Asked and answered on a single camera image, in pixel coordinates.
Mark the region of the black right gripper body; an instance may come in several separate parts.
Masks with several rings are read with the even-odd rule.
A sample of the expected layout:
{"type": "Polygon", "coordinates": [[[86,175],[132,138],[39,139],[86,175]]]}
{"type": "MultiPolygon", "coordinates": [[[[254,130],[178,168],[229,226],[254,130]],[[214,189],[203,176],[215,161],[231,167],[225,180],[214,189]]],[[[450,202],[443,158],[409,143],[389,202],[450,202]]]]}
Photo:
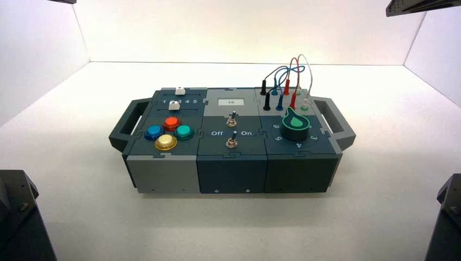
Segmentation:
{"type": "Polygon", "coordinates": [[[460,0],[392,0],[386,7],[386,17],[457,6],[460,6],[460,0]]]}

